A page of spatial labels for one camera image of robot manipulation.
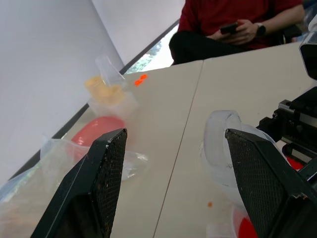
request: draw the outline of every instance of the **white table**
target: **white table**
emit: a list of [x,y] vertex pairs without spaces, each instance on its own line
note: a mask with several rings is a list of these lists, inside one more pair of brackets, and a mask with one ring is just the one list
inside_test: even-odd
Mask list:
[[228,201],[200,163],[206,120],[212,111],[236,110],[243,123],[257,126],[279,102],[300,96],[312,80],[298,47],[288,44],[204,61],[155,238],[205,238],[207,223],[228,219]]
[[[203,62],[146,72],[132,90],[140,103],[128,124],[127,150],[149,157],[147,169],[121,185],[111,238],[152,238],[159,219]],[[133,85],[143,73],[126,75]],[[71,139],[96,118],[88,109],[65,136]]]

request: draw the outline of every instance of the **red plate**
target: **red plate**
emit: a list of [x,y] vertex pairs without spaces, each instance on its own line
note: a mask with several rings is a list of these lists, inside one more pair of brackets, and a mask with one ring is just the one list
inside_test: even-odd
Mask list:
[[82,146],[91,146],[97,138],[105,133],[125,128],[123,120],[114,117],[97,118],[82,128],[71,141]]

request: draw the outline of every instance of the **person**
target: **person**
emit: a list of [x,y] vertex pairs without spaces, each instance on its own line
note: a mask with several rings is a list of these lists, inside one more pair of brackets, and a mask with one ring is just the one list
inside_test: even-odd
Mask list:
[[[186,0],[169,47],[174,64],[261,49],[303,18],[302,0]],[[236,33],[221,33],[235,22]]]

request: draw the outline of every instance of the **wristwatch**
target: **wristwatch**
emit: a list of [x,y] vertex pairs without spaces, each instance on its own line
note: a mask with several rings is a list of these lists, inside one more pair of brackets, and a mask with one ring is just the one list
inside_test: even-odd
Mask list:
[[258,37],[264,36],[266,33],[266,27],[262,23],[257,22],[255,24],[258,25],[257,36]]

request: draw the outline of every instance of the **black pants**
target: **black pants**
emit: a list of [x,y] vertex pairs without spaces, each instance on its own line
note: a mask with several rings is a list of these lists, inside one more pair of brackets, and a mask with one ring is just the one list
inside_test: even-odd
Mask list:
[[174,59],[174,64],[205,60],[247,51],[246,49],[214,41],[205,36],[187,31],[177,32],[170,40],[169,48]]

